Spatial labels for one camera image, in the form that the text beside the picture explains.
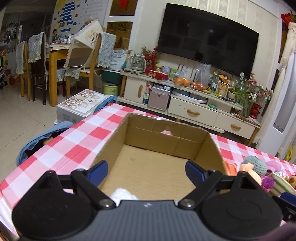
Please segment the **pink knitted hat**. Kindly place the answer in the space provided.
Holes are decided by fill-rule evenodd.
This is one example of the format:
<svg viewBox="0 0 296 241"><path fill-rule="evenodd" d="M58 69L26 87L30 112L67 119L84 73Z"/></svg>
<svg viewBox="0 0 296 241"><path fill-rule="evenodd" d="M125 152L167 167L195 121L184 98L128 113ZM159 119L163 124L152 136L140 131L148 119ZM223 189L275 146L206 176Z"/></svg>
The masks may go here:
<svg viewBox="0 0 296 241"><path fill-rule="evenodd" d="M271 172L279 172L281 170L281 164L276 161L266 162L267 170Z"/></svg>

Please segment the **white standing air conditioner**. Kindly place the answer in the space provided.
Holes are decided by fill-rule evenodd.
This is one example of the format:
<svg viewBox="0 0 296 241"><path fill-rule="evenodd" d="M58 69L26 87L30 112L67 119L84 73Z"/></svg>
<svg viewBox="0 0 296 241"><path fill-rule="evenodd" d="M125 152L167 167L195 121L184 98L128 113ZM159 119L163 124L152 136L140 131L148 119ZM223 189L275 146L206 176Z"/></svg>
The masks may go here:
<svg viewBox="0 0 296 241"><path fill-rule="evenodd" d="M256 149L282 156L295 139L295 52L282 68L258 133Z"/></svg>

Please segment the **grey-green crocheted ball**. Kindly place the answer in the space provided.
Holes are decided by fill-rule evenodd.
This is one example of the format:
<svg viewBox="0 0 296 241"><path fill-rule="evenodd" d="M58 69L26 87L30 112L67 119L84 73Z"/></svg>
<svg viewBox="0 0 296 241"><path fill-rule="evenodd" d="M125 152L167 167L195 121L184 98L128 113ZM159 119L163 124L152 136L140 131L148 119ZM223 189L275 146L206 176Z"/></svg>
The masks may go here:
<svg viewBox="0 0 296 241"><path fill-rule="evenodd" d="M264 176L267 173L267 164L256 156L247 156L244 158L243 164L250 163L253 165L253 170L259 176Z"/></svg>

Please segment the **framed certificate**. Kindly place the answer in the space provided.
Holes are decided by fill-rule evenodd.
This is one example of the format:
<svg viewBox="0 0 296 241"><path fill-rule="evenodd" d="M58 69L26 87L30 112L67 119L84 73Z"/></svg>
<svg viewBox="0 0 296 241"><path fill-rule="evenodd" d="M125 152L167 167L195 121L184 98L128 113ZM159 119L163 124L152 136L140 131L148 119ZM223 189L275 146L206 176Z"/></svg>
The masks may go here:
<svg viewBox="0 0 296 241"><path fill-rule="evenodd" d="M216 88L216 92L218 93L219 97L226 97L228 89L229 89L229 84L219 81Z"/></svg>

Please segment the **cream TV cabinet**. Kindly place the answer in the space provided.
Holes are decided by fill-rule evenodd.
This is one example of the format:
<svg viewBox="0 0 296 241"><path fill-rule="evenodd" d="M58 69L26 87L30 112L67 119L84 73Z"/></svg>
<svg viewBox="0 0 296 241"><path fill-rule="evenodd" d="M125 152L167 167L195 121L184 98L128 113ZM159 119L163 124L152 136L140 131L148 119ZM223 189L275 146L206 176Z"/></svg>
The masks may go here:
<svg viewBox="0 0 296 241"><path fill-rule="evenodd" d="M206 94L189 87L175 85L172 81L156 80L144 74L122 71L122 85L118 101L213 130L219 135L229 132L248 139L251 145L260 125L238 118L233 111L242 110L239 104L227 102L213 94ZM144 95L149 83L171 88L168 104L164 109L144 104Z"/></svg>

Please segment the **cardboard box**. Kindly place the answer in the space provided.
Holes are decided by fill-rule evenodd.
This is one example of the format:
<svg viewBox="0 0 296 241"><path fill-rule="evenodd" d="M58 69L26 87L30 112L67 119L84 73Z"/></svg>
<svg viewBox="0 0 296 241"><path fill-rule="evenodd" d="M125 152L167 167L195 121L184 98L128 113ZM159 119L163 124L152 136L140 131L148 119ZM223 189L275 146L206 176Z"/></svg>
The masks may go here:
<svg viewBox="0 0 296 241"><path fill-rule="evenodd" d="M108 164L98 188L110 196L123 188L139 200L179 201L195 189L185 165L226 174L222 156L206 130L170 120L129 113L92 165Z"/></svg>

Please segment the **black flat television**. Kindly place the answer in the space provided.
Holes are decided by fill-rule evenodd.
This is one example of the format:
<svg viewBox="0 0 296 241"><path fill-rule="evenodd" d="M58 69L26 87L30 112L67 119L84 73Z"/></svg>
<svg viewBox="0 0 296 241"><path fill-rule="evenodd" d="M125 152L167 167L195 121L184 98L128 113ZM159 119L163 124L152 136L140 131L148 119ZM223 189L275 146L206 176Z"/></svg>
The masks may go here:
<svg viewBox="0 0 296 241"><path fill-rule="evenodd" d="M157 51L195 60L235 76L250 75L259 34L231 19L168 3Z"/></svg>

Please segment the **peach knitted doll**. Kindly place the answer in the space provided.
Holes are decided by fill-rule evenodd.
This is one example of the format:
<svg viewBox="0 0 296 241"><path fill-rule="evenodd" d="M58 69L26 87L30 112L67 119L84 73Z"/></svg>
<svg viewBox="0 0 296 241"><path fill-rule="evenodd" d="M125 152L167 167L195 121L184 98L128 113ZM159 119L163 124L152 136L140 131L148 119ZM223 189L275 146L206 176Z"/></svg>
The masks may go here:
<svg viewBox="0 0 296 241"><path fill-rule="evenodd" d="M247 172L258 184L261 186L261 177L253 170L254 165L252 163L245 163L240 165L239 171Z"/></svg>

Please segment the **purple magenta knitted ball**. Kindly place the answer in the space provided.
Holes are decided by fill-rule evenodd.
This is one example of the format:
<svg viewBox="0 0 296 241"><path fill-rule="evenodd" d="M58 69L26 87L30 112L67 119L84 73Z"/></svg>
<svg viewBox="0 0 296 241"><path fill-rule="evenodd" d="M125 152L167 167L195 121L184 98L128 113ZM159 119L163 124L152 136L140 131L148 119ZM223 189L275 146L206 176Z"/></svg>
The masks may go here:
<svg viewBox="0 0 296 241"><path fill-rule="evenodd" d="M261 187L264 189L266 193L268 193L271 189L273 189L274 185L275 185L275 181L272 176L261 177Z"/></svg>

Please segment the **white soft object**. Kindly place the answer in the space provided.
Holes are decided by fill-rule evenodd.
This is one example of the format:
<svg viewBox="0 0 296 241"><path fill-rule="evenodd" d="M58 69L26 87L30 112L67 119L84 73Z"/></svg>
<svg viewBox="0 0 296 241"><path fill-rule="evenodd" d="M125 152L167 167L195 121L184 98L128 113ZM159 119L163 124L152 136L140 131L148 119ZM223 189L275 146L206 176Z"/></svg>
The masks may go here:
<svg viewBox="0 0 296 241"><path fill-rule="evenodd" d="M131 194L128 190L124 188L117 188L110 196L110 198L115 202L116 206L119 206L123 200L138 201L138 198Z"/></svg>

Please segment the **bag of oranges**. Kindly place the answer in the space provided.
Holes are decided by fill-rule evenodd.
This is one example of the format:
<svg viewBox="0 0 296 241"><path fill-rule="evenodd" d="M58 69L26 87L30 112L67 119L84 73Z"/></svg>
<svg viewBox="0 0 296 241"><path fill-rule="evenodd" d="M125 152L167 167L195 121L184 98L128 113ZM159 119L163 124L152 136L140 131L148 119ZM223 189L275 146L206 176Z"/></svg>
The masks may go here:
<svg viewBox="0 0 296 241"><path fill-rule="evenodd" d="M187 69L182 69L180 72L176 72L173 77L175 85L188 87L191 85L191 80L187 77Z"/></svg>

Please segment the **pink storage box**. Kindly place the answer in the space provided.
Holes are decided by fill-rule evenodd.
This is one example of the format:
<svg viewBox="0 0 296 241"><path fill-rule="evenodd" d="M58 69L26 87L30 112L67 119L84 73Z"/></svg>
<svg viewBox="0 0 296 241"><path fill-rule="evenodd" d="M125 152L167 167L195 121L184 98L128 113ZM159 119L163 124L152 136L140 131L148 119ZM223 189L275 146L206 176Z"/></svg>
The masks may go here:
<svg viewBox="0 0 296 241"><path fill-rule="evenodd" d="M168 90L159 89L153 86L149 94L149 100L147 105L150 108L165 111L168 106L170 93L171 92Z"/></svg>

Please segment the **red gift box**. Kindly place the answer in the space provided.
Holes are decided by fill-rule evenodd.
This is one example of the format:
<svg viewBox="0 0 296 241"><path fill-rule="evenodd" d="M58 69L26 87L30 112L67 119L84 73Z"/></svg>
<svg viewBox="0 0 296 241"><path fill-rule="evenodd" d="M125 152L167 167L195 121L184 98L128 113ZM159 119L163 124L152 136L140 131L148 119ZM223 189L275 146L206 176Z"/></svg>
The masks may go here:
<svg viewBox="0 0 296 241"><path fill-rule="evenodd" d="M145 74L157 80L167 80L168 74L163 72L158 72L154 70L146 70Z"/></svg>

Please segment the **white printed carton box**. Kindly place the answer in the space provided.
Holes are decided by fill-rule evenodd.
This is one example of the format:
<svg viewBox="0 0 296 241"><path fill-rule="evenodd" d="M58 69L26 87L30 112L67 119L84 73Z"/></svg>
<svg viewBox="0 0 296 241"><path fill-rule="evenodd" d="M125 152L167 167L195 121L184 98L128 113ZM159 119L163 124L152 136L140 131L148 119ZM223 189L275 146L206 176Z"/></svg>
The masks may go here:
<svg viewBox="0 0 296 241"><path fill-rule="evenodd" d="M57 122L73 124L92 115L95 109L109 96L94 90L85 89L57 105Z"/></svg>

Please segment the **green microfibre cleaning cloth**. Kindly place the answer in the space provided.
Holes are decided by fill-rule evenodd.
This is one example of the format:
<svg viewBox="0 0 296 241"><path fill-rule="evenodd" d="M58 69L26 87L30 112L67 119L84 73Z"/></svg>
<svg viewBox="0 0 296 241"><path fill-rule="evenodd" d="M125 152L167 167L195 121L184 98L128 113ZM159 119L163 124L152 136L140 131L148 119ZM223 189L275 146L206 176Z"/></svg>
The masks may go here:
<svg viewBox="0 0 296 241"><path fill-rule="evenodd" d="M286 173L273 172L274 187L270 190L271 195L280 196L287 192L295 196L295 189L293 185L288 182L289 176Z"/></svg>

